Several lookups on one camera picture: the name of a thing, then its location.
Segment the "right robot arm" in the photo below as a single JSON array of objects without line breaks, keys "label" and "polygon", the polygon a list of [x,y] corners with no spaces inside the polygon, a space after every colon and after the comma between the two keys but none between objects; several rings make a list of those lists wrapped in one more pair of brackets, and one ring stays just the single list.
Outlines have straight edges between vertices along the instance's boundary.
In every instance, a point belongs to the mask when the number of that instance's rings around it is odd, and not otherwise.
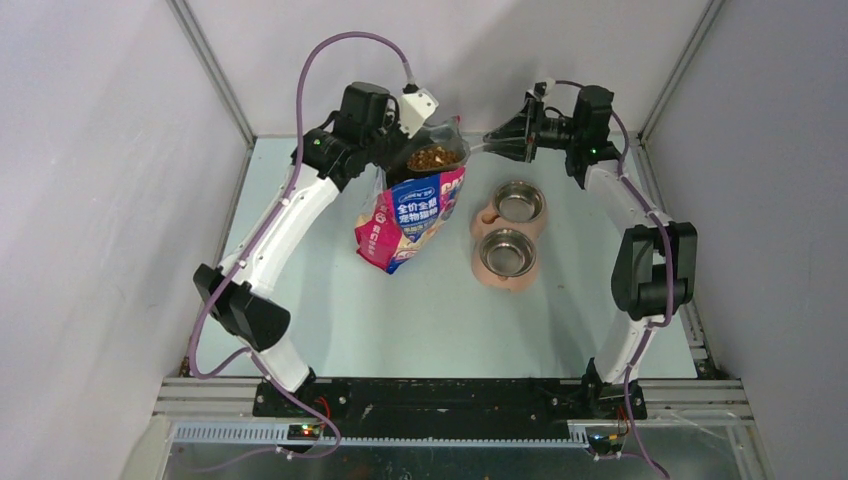
[{"label": "right robot arm", "polygon": [[557,84],[535,84],[521,110],[484,135],[483,149],[522,163],[532,162],[540,148],[563,152],[567,175],[601,203],[621,234],[611,295],[622,317],[588,368],[598,380],[581,392],[585,411],[606,418],[622,403],[616,385],[636,380],[654,334],[694,296],[698,232],[690,222],[673,220],[628,173],[630,148],[617,148],[609,138],[610,126],[623,124],[613,92],[575,83],[573,112],[563,116],[546,104]]}]

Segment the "pet food bag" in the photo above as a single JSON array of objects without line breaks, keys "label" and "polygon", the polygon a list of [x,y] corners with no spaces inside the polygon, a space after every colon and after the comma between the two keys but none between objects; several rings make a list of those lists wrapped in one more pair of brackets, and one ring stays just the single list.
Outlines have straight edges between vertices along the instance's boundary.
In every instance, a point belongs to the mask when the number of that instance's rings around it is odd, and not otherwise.
[{"label": "pet food bag", "polygon": [[[461,117],[426,125],[413,138],[412,153],[434,143],[464,139]],[[416,175],[405,166],[377,173],[372,192],[357,218],[356,253],[370,265],[394,273],[412,259],[447,222],[465,182],[466,165],[433,175]]]}]

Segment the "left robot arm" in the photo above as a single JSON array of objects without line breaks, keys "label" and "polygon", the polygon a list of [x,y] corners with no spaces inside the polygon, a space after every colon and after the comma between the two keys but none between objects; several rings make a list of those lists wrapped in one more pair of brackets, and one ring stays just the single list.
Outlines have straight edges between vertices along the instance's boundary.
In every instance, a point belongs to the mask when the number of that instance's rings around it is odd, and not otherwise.
[{"label": "left robot arm", "polygon": [[437,108],[427,90],[412,84],[400,96],[366,82],[348,85],[339,109],[299,139],[286,182],[247,237],[218,266],[202,264],[194,273],[204,301],[200,318],[213,318],[242,343],[292,416],[312,411],[316,390],[288,332],[291,314],[271,299],[275,284],[320,214],[367,166],[399,166]]}]

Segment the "clear plastic scoop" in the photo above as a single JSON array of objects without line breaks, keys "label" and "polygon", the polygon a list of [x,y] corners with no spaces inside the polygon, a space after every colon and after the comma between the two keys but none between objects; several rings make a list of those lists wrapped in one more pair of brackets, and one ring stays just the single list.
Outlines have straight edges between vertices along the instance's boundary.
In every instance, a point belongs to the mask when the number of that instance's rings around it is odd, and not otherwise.
[{"label": "clear plastic scoop", "polygon": [[404,166],[416,175],[433,175],[464,167],[473,155],[486,151],[487,147],[483,142],[471,145],[463,141],[434,143],[411,154]]}]

